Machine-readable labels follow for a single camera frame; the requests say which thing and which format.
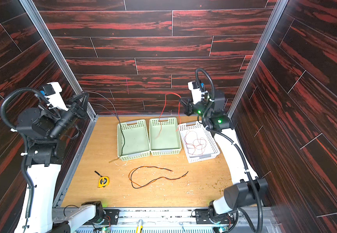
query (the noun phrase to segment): gray basket handle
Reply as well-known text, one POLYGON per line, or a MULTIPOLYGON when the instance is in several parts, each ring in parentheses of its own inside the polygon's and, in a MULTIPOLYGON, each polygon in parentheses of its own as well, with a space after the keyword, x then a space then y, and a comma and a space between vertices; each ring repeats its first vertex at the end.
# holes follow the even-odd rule
POLYGON ((161 153, 165 153, 165 152, 172 152, 172 149, 168 149, 168 150, 160 150, 161 153))
POLYGON ((132 120, 132 121, 130 121, 130 122, 125 122, 127 125, 129 125, 129 124, 137 124, 138 123, 138 121, 137 120, 132 120))
POLYGON ((130 154, 130 155, 128 155, 128 156, 129 156, 129 157, 133 157, 133 156, 139 156, 139 155, 141 155, 141 152, 134 153, 134 154, 130 154))
POLYGON ((201 159, 201 158, 208 158, 208 157, 211 157, 211 154, 201 155, 201 156, 193 156, 193 157, 189 156, 189 157, 190 157, 190 158, 199 158, 199 159, 201 159))
POLYGON ((195 125, 197 124, 197 122, 188 122, 188 123, 185 123, 185 126, 192 126, 192 125, 195 125))

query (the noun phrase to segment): light brown wooden surface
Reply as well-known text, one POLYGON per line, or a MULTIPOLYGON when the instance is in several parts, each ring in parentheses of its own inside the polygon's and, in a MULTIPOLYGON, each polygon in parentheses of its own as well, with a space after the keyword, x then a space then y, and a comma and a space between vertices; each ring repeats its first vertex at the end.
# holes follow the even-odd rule
MULTIPOLYGON (((154 117, 120 117, 121 122, 154 117)), ((196 117, 182 117, 182 123, 195 121, 196 117)), ((123 162, 117 160, 117 124, 115 117, 100 117, 82 155, 62 207, 80 205, 86 201, 101 201, 104 207, 206 207, 209 201, 222 196, 224 188, 231 186, 231 175, 221 153, 215 159, 188 163, 184 149, 178 155, 149 156, 123 162), (160 179, 141 189, 134 189, 128 179, 129 172, 140 166, 157 166, 171 169, 142 168, 134 173, 133 180, 146 184, 160 176, 179 180, 160 179), (98 188, 98 171, 110 178, 110 184, 98 188)))

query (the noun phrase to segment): basket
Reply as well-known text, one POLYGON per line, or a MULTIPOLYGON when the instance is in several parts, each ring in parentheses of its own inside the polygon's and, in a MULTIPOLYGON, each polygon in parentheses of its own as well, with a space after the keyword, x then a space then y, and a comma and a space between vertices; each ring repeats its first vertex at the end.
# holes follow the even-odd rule
POLYGON ((147 157, 150 155, 148 130, 145 120, 133 120, 117 125, 117 152, 122 161, 147 157))
POLYGON ((149 121, 149 141, 150 151, 154 156, 168 154, 179 154, 182 150, 179 131, 177 130, 177 120, 175 117, 164 117, 160 121, 158 118, 149 121))
POLYGON ((183 142, 185 154, 187 156, 189 163, 209 160, 215 158, 218 154, 220 154, 219 148, 216 145, 211 133, 205 130, 203 125, 198 121, 180 124, 179 132, 180 138, 183 142), (195 150, 192 150, 189 146, 187 146, 185 142, 187 141, 188 143, 192 143, 196 140, 196 138, 203 138, 207 142, 206 146, 204 147, 203 153, 201 153, 201 151, 194 153, 195 150))

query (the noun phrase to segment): wooden table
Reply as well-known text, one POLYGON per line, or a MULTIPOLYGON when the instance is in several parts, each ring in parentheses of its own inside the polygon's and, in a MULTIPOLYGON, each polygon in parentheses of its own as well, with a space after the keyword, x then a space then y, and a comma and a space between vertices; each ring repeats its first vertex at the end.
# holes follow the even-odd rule
MULTIPOLYGON (((120 117, 121 122, 153 117, 120 117)), ((182 123, 195 121, 196 117, 182 117, 182 123)), ((104 207, 206 207, 211 200, 222 196, 224 188, 231 186, 228 165, 221 153, 215 159, 188 163, 184 149, 178 155, 149 156, 123 162, 117 160, 117 124, 115 117, 100 117, 82 155, 62 207, 80 205, 86 201, 101 201, 104 207), (134 189, 128 179, 129 172, 143 165, 173 170, 142 168, 134 173, 133 180, 146 184, 160 176, 179 180, 160 179, 147 187, 134 189), (98 171, 110 178, 109 186, 98 188, 98 171)))

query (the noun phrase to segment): wall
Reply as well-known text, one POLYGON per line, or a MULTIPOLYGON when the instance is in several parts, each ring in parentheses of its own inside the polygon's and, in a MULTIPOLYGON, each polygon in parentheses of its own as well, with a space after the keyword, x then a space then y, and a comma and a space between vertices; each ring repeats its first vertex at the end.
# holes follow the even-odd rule
POLYGON ((288 2, 233 120, 285 232, 337 232, 337 1, 288 2))
MULTIPOLYGON (((51 81, 60 82, 64 98, 74 94, 19 1, 0 1, 0 105, 3 98, 17 88, 38 88, 51 81)), ((14 122, 22 110, 36 105, 37 99, 32 94, 21 95, 10 105, 8 117, 14 122)), ((85 132, 88 122, 89 119, 78 123, 82 132, 85 132)), ((68 132, 69 135, 76 133, 75 129, 68 132)), ((57 180, 56 190, 64 179, 82 137, 81 133, 74 140, 67 139, 68 156, 57 180)), ((26 188, 19 171, 22 151, 21 137, 11 132, 0 119, 0 232, 13 232, 21 212, 26 188)))
MULTIPOLYGON (((198 67, 212 73, 228 108, 276 1, 34 2, 83 90, 105 95, 119 114, 159 114, 166 93, 190 96, 198 67)), ((96 94, 90 102, 112 109, 96 94)), ((165 114, 177 105, 168 96, 165 114)))

